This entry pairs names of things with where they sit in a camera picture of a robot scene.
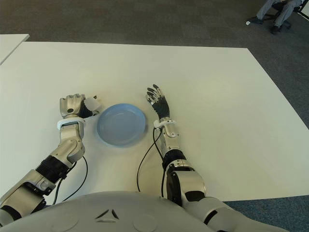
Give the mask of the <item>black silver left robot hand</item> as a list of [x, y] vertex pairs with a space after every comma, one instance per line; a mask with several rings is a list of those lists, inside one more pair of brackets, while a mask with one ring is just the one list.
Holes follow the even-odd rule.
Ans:
[[86, 98], [84, 94], [68, 95], [60, 99], [60, 114], [63, 119], [88, 118], [100, 113], [102, 105], [95, 97]]

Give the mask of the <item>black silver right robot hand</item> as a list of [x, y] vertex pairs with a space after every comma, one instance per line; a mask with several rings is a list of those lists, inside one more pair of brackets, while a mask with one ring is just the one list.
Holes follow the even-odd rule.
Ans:
[[147, 88], [146, 100], [157, 113], [159, 120], [170, 118], [168, 102], [159, 86], [153, 84]]

